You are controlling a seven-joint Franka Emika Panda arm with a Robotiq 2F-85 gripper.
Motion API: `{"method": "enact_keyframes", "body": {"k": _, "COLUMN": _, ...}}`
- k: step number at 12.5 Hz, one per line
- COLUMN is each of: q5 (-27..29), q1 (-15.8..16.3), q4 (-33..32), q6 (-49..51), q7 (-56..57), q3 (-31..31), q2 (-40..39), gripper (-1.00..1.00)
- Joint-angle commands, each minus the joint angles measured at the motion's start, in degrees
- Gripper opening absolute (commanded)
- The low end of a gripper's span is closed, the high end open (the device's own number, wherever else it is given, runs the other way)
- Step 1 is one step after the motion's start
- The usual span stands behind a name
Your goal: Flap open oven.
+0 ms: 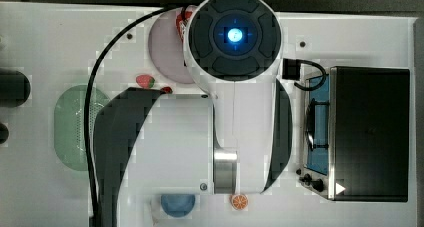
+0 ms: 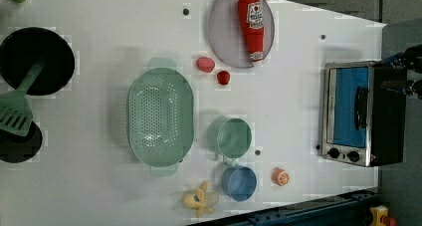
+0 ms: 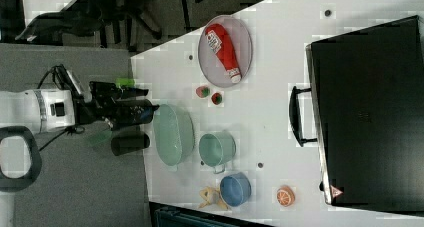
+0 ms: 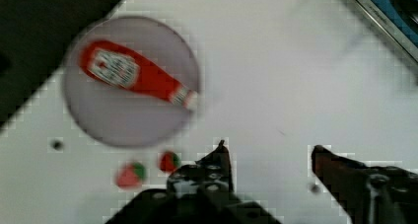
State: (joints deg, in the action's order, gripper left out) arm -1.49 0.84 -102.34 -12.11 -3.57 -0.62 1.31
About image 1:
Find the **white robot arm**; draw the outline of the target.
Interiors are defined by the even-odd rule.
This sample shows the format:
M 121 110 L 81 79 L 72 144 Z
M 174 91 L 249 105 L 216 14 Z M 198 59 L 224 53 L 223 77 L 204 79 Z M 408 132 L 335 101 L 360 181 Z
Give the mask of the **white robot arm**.
M 276 156 L 283 29 L 263 0 L 204 0 L 189 17 L 183 55 L 213 103 L 216 194 L 259 194 L 285 168 Z

